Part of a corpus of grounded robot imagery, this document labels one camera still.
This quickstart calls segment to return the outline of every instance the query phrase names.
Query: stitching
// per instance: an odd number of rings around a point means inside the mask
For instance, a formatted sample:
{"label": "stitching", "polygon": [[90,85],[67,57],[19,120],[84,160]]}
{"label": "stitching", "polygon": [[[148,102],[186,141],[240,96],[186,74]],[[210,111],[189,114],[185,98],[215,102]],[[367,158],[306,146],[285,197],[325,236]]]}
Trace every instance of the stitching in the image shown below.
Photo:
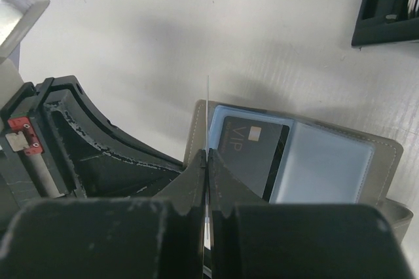
{"label": "stitching", "polygon": [[192,147],[193,147],[194,138],[195,138],[196,125],[198,124],[198,117],[199,117],[199,113],[201,112],[202,106],[203,104],[200,104],[198,107],[198,112],[196,112],[194,130],[192,132],[191,147],[189,149],[188,164],[191,162],[191,154],[192,154]]}
{"label": "stitching", "polygon": [[402,225],[398,225],[398,226],[394,227],[393,229],[397,229],[397,228],[400,228],[400,227],[404,227],[405,225],[408,225],[409,223],[410,223],[410,221],[409,221],[409,222],[406,222],[406,223],[404,223],[404,224],[402,224]]}
{"label": "stitching", "polygon": [[384,182],[383,182],[383,184],[382,184],[382,186],[381,186],[381,191],[380,191],[380,194],[378,194],[377,202],[375,203],[376,205],[378,205],[378,202],[379,202],[379,200],[380,200],[380,197],[381,197],[382,191],[384,190],[384,186],[385,186],[385,184],[386,184],[386,182],[387,182],[387,179],[388,179],[388,177],[389,177],[389,175],[390,175],[390,171],[391,171],[391,169],[392,169],[392,167],[393,167],[393,164],[394,164],[394,161],[395,161],[395,159],[396,159],[396,157],[397,157],[397,150],[395,149],[395,147],[394,147],[394,146],[392,146],[392,145],[390,145],[389,143],[383,143],[382,141],[377,141],[377,140],[375,140],[375,139],[369,139],[369,138],[366,138],[366,137],[361,137],[361,136],[358,136],[358,135],[352,135],[352,134],[349,134],[349,133],[344,132],[344,131],[342,131],[342,130],[334,130],[334,129],[332,129],[332,128],[329,128],[329,127],[326,127],[326,126],[323,126],[323,125],[318,125],[318,124],[316,124],[316,126],[319,126],[319,127],[321,127],[321,128],[326,128],[326,129],[328,129],[328,130],[332,130],[332,131],[334,131],[334,132],[338,132],[338,133],[341,133],[341,134],[345,134],[345,135],[347,135],[347,136],[353,136],[353,137],[355,137],[355,138],[359,138],[359,139],[361,139],[361,140],[367,140],[367,141],[372,141],[372,142],[374,142],[374,143],[380,143],[380,144],[382,144],[382,145],[385,145],[385,146],[388,146],[388,147],[393,148],[393,150],[394,150],[393,160],[392,160],[392,163],[390,163],[390,166],[388,167],[388,172],[387,172],[386,179],[384,180]]}

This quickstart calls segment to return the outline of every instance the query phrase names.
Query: black card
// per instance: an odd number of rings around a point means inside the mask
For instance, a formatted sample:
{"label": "black card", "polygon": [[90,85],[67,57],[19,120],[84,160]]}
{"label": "black card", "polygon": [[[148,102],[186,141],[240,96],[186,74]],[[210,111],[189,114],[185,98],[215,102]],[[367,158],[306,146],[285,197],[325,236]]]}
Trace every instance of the black card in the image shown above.
{"label": "black card", "polygon": [[286,125],[225,117],[218,152],[240,181],[269,201],[288,133]]}

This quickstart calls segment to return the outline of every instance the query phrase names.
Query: white table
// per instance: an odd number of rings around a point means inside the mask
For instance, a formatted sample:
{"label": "white table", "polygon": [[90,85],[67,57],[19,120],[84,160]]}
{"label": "white table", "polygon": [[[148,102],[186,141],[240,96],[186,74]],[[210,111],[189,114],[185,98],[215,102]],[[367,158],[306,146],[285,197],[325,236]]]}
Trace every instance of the white table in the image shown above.
{"label": "white table", "polygon": [[[98,108],[182,159],[192,109],[286,110],[393,138],[389,197],[419,214],[419,46],[352,49],[361,0],[51,0],[21,50],[27,81],[76,75]],[[419,220],[403,247],[419,274]]]}

